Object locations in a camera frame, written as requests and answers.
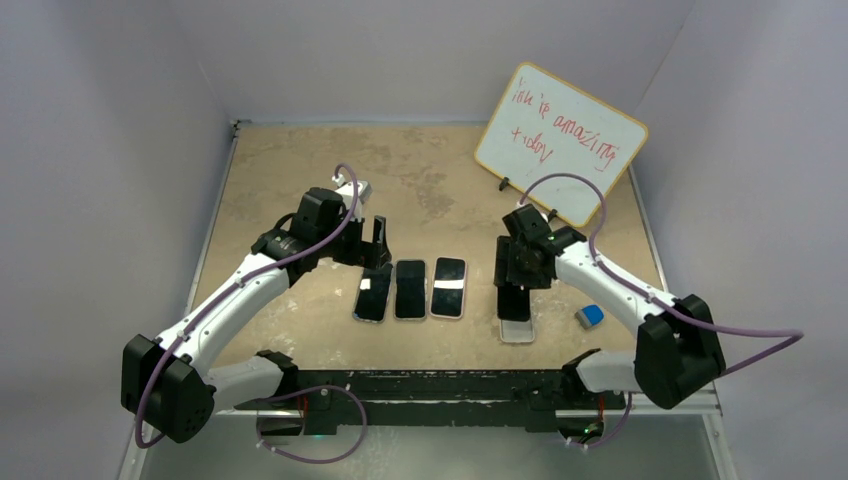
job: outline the table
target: table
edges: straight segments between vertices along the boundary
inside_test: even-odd
[[[469,125],[241,128],[195,305],[233,273],[262,232],[297,209],[306,190],[335,188],[330,176],[339,162],[349,163],[374,189],[366,205],[369,239],[373,215],[382,215],[393,261],[424,259],[432,276],[437,257],[465,259],[467,303],[460,320],[400,322],[390,303],[382,324],[359,322],[352,310],[361,269],[322,260],[249,322],[216,365],[271,349],[306,369],[559,368],[589,348],[633,348],[632,336],[608,313],[601,325],[585,331],[573,315],[592,301],[562,284],[531,293],[533,343],[500,341],[492,284],[495,242],[506,234],[501,218],[520,194],[512,188],[499,191],[499,179],[474,161],[482,132],[482,126]],[[659,285],[629,176],[608,200],[599,249]],[[560,225],[555,220],[552,226]],[[582,230],[588,234],[593,226]]]

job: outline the blue eraser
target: blue eraser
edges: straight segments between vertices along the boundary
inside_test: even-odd
[[[580,321],[583,328],[589,329],[601,323],[601,320],[604,319],[604,312],[597,305],[589,305],[578,310],[574,316]]]

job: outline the whiteboard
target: whiteboard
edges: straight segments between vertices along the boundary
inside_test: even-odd
[[[540,177],[567,172],[606,195],[648,139],[642,122],[533,65],[522,63],[498,103],[474,157],[524,192]],[[577,180],[557,178],[533,189],[536,203],[582,227],[600,207]]]

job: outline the white wall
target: white wall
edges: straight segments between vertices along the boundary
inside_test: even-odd
[[[632,111],[694,0],[171,0],[235,118],[487,120],[533,61]]]
[[[718,322],[807,337],[719,381],[744,478],[848,469],[848,4],[696,2],[636,116],[674,291]],[[723,337],[729,362],[768,341]]]
[[[185,304],[229,138],[168,8],[0,7],[2,478],[114,478],[121,350]]]

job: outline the smartphone screen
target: smartphone screen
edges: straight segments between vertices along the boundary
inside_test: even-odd
[[[400,260],[395,272],[395,318],[427,317],[427,267],[423,260]]]
[[[465,305],[465,270],[465,260],[444,257],[436,260],[430,313],[437,317],[462,317]]]
[[[389,290],[392,286],[392,264],[382,268],[366,268],[359,281],[359,293],[353,307],[353,318],[364,322],[382,322],[389,303]]]

